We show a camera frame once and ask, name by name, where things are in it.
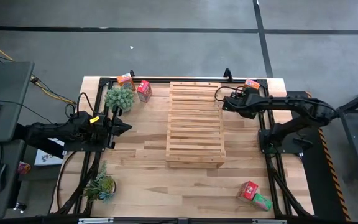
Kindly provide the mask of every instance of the floor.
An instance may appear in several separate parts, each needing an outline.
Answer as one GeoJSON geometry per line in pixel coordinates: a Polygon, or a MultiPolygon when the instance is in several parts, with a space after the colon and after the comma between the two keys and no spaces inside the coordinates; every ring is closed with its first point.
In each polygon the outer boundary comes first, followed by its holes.
{"type": "MultiPolygon", "coordinates": [[[[34,73],[71,99],[85,75],[133,69],[138,75],[221,77],[226,67],[235,77],[284,78],[287,90],[308,90],[333,106],[358,94],[358,1],[353,0],[0,0],[0,26],[135,28],[0,31],[3,51],[34,61],[34,73]]],[[[64,103],[33,85],[25,105],[53,121],[66,119],[64,103]]],[[[40,118],[22,111],[22,124],[35,121],[40,118]]],[[[340,120],[323,129],[350,217],[358,221],[358,177],[350,175],[357,169],[354,154],[340,120]]],[[[46,214],[51,202],[46,192],[52,195],[54,183],[26,183],[21,196],[29,208],[22,215],[46,214]]]]}

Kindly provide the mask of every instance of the artificial plant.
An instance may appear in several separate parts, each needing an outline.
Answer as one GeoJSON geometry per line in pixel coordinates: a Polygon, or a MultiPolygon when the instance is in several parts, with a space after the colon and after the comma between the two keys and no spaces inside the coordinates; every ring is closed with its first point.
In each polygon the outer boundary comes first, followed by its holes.
{"type": "Polygon", "coordinates": [[[89,182],[89,186],[85,187],[84,196],[88,197],[91,202],[94,200],[109,202],[115,192],[116,182],[111,176],[106,175],[106,161],[103,161],[96,178],[89,182]]]}
{"type": "Polygon", "coordinates": [[[104,98],[106,106],[113,110],[114,106],[118,106],[123,111],[129,111],[134,104],[134,94],[128,88],[112,88],[107,91],[104,98]]]}

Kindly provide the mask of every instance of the wooden crate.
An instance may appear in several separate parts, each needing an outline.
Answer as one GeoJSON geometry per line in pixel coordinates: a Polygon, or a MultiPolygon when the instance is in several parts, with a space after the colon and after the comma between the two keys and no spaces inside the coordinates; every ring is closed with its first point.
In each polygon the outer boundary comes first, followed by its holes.
{"type": "Polygon", "coordinates": [[[220,83],[171,82],[167,165],[219,168],[225,161],[223,117],[214,99],[220,83]]]}

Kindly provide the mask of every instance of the small box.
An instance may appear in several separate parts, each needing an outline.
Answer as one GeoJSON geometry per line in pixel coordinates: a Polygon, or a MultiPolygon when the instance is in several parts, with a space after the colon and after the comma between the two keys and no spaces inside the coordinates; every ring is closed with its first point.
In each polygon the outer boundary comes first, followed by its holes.
{"type": "Polygon", "coordinates": [[[240,190],[237,193],[237,198],[243,202],[250,202],[254,199],[258,185],[252,181],[245,182],[241,185],[240,190]]]}
{"type": "Polygon", "coordinates": [[[142,80],[139,87],[137,87],[137,94],[139,95],[139,99],[142,102],[147,103],[153,94],[152,87],[150,86],[150,82],[146,80],[142,80]]]}
{"type": "Polygon", "coordinates": [[[255,197],[252,200],[252,204],[265,211],[269,211],[273,205],[273,203],[269,199],[264,198],[258,193],[255,194],[255,197]]]}
{"type": "Polygon", "coordinates": [[[254,89],[259,89],[260,84],[253,81],[253,80],[246,80],[246,82],[244,83],[244,87],[246,88],[254,88],[254,89]]]}
{"type": "Polygon", "coordinates": [[[132,91],[136,90],[134,81],[132,80],[132,77],[129,73],[117,77],[117,82],[121,86],[121,88],[128,88],[132,91]]]}

